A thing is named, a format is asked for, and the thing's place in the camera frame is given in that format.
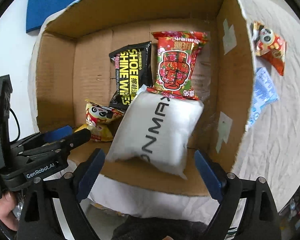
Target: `snack package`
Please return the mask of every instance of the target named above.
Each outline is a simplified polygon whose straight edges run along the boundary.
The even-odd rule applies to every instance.
[[[283,76],[287,42],[258,21],[253,23],[252,39],[255,43],[256,55],[269,61],[279,75]]]
[[[125,46],[109,57],[114,61],[117,84],[109,106],[125,111],[143,84],[152,86],[151,41]]]
[[[112,133],[106,124],[123,116],[123,112],[89,100],[86,101],[86,125],[82,125],[77,130],[88,128],[91,131],[91,139],[97,142],[112,141]]]
[[[158,73],[149,92],[178,98],[199,100],[191,86],[191,75],[197,55],[207,35],[202,32],[155,32],[158,40]]]
[[[201,101],[139,93],[121,121],[106,160],[138,156],[160,171],[186,179],[187,143],[202,111]]]
[[[87,128],[91,132],[91,139],[96,142],[111,142],[113,140],[113,135],[109,128],[104,123],[98,123],[96,126],[83,124],[75,132]]]
[[[265,67],[260,68],[256,73],[250,118],[246,130],[258,119],[263,107],[278,100],[279,96],[268,71]]]

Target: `white pouch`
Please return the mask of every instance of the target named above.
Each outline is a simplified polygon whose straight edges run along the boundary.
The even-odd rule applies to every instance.
[[[202,111],[201,101],[141,92],[127,109],[106,160],[139,156],[160,171],[186,179],[187,143]]]

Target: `black package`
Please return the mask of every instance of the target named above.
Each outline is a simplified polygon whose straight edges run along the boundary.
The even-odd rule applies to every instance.
[[[117,84],[109,106],[127,110],[143,84],[152,87],[151,41],[125,46],[109,57],[114,61]]]

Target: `tape strip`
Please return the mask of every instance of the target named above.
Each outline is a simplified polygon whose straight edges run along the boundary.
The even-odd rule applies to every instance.
[[[231,27],[228,27],[228,21],[227,19],[223,22],[223,30],[225,32],[225,35],[223,36],[223,48],[225,50],[225,54],[227,54],[231,49],[233,49],[235,46],[237,46],[237,39],[234,34],[234,27],[231,25]]]
[[[216,145],[217,153],[220,152],[222,141],[228,143],[231,126],[232,126],[232,119],[229,116],[227,116],[225,113],[220,112],[218,129],[217,129],[219,133],[219,137]]]

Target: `black mechanical device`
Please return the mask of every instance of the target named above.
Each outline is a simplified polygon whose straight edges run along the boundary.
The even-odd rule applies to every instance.
[[[89,141],[90,131],[83,129],[48,145],[45,145],[40,133],[10,143],[8,118],[11,93],[9,76],[0,77],[0,198],[7,190],[26,191],[16,239],[65,239],[53,198],[60,199],[75,239],[99,239],[79,203],[87,198],[101,171],[104,152],[95,149],[73,173],[67,172],[60,179],[44,181],[44,178],[68,166],[70,150]],[[219,202],[203,240],[225,239],[242,198],[246,199],[246,203],[234,239],[281,239],[277,209],[265,178],[259,177],[256,181],[239,179],[233,173],[226,173],[219,164],[199,151],[195,152],[194,159],[211,197]]]

